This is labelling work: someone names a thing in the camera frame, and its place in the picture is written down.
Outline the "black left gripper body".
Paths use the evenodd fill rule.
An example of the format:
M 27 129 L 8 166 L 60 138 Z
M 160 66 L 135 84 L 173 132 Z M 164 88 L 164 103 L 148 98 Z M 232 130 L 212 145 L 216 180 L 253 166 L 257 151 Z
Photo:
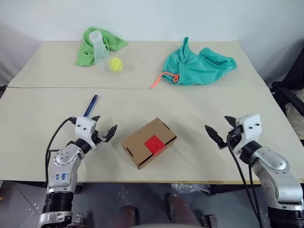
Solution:
M 92 141 L 95 145 L 98 145 L 101 142 L 103 142 L 103 143 L 107 142 L 107 138 L 105 138 L 103 136 L 100 136 L 100 137 L 98 136 L 98 131 L 97 130 L 94 130 L 94 132 L 91 135 L 91 139 L 92 139 Z

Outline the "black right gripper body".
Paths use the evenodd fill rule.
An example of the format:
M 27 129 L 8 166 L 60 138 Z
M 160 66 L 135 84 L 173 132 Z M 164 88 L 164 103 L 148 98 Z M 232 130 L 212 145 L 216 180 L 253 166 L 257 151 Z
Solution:
M 228 147 L 228 142 L 230 143 L 230 149 L 234 150 L 235 146 L 239 144 L 241 141 L 241 134 L 243 132 L 242 126 L 237 126 L 233 128 L 231 131 L 228 132 L 229 140 L 227 139 L 227 142 L 224 142 L 223 139 L 218 143 L 219 149 L 224 149 Z

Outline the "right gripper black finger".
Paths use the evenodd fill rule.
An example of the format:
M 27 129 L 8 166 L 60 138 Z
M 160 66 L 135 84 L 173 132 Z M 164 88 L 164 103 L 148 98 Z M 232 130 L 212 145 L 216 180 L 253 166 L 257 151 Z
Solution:
M 224 116 L 224 118 L 227 120 L 227 122 L 233 127 L 236 127 L 236 118 L 232 116 Z
M 217 144 L 219 148 L 224 148 L 224 140 L 218 135 L 218 133 L 210 126 L 205 125 L 205 130 L 209 137 Z

